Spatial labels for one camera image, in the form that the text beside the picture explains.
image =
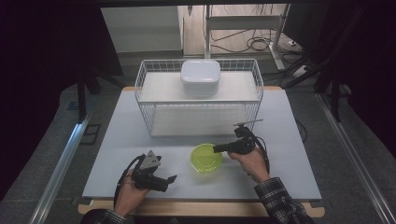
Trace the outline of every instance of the gray floor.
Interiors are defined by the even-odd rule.
[[[121,55],[120,61],[124,77],[117,77],[128,85],[134,84],[135,69],[142,58],[152,55]],[[180,57],[176,54],[164,54],[162,58]],[[263,79],[279,77],[269,55],[257,57]],[[89,102],[94,108],[90,125],[100,124],[97,139],[93,142],[91,135],[84,136],[78,146],[75,157],[70,164],[64,182],[59,189],[55,202],[49,210],[46,223],[79,223],[82,215],[78,213],[78,203],[86,180],[91,171],[97,151],[106,133],[106,127],[120,96],[120,88],[99,79],[102,91],[98,95],[87,92]],[[323,197],[326,215],[315,218],[317,223],[382,223],[379,215],[367,196],[346,153],[338,141],[312,84],[315,78],[287,90],[293,114],[307,130],[304,146],[310,160],[320,193]],[[266,82],[276,84],[276,80]],[[35,207],[46,187],[54,167],[57,164],[67,140],[78,120],[75,107],[77,88],[72,86],[61,95],[61,105],[48,132],[37,147],[32,159],[26,164],[5,199],[0,203],[0,220],[2,223],[28,223]],[[396,213],[396,161],[354,114],[347,104],[347,98],[340,100],[340,116],[349,138],[359,151],[361,159],[373,176],[376,184],[388,200],[393,214]],[[162,219],[138,218],[139,223],[148,221],[158,223]],[[186,223],[249,223],[264,221],[261,219],[203,219],[182,218]]]

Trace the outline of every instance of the green plastic bowl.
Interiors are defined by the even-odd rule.
[[[190,156],[192,167],[199,173],[216,170],[222,162],[222,154],[213,152],[213,144],[201,144],[196,147]]]

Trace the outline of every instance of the hand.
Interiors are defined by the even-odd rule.
[[[228,155],[231,159],[239,161],[242,169],[251,175],[251,178],[257,183],[261,183],[262,181],[270,178],[267,168],[265,167],[262,152],[258,147],[255,147],[246,155],[241,155],[235,152],[229,152]]]
[[[149,193],[148,189],[137,189],[132,181],[131,174],[133,170],[128,171],[127,176],[123,180],[120,188],[117,204],[114,212],[126,217],[132,213],[146,198]]]

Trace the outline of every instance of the dark sleeve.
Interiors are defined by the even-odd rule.
[[[125,217],[111,210],[106,210],[100,221],[96,222],[96,224],[124,224],[125,220]]]
[[[275,223],[314,223],[303,205],[290,197],[278,177],[261,182],[254,189]]]

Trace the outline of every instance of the white wire basket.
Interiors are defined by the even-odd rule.
[[[256,119],[262,76],[254,59],[218,60],[218,92],[193,97],[183,91],[181,66],[187,60],[145,60],[135,97],[151,136],[234,135],[234,124]],[[253,130],[254,123],[247,126]]]

